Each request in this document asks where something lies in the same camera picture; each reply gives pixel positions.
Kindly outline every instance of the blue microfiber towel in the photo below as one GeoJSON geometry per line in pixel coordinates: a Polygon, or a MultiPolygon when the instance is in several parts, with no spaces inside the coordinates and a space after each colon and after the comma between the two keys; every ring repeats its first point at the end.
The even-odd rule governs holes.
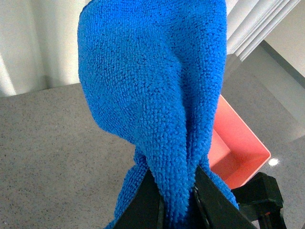
{"type": "Polygon", "coordinates": [[[112,228],[147,169],[167,210],[167,228],[193,228],[189,200],[208,152],[226,58],[225,0],[92,0],[78,27],[79,77],[100,128],[135,144],[135,166],[112,228]]]}

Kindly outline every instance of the salmon container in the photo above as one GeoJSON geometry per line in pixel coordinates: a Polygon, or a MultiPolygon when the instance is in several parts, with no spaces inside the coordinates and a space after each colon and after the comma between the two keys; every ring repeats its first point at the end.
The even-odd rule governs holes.
{"type": "Polygon", "coordinates": [[[244,185],[271,154],[220,96],[208,157],[211,170],[233,189],[244,185]]]}

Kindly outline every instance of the pink tray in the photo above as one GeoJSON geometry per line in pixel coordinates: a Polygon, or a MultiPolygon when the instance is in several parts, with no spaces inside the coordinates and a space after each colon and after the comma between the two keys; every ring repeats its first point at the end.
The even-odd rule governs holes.
{"type": "Polygon", "coordinates": [[[215,115],[210,167],[230,188],[245,184],[270,158],[269,150],[220,96],[215,115]]]}

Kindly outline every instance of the black clamp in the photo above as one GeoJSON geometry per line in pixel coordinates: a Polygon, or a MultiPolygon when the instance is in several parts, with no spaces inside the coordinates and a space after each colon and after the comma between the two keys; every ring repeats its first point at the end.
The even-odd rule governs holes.
{"type": "MultiPolygon", "coordinates": [[[[193,201],[198,229],[286,229],[281,209],[283,199],[276,180],[258,173],[247,184],[233,189],[238,211],[198,167],[193,188],[193,201]]],[[[113,229],[163,229],[164,201],[148,170],[139,190],[113,229]]]]}

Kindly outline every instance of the granite surface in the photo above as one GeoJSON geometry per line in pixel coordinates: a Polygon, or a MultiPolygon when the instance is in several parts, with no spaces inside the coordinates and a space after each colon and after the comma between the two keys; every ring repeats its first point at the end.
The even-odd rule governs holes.
{"type": "MultiPolygon", "coordinates": [[[[279,160],[264,165],[287,228],[305,220],[305,129],[242,65],[223,96],[279,160]]],[[[134,147],[98,128],[79,84],[0,99],[0,229],[100,229],[111,221],[134,147]]]]}
{"type": "Polygon", "coordinates": [[[0,228],[99,229],[134,147],[93,121],[79,84],[0,99],[0,228]]]}

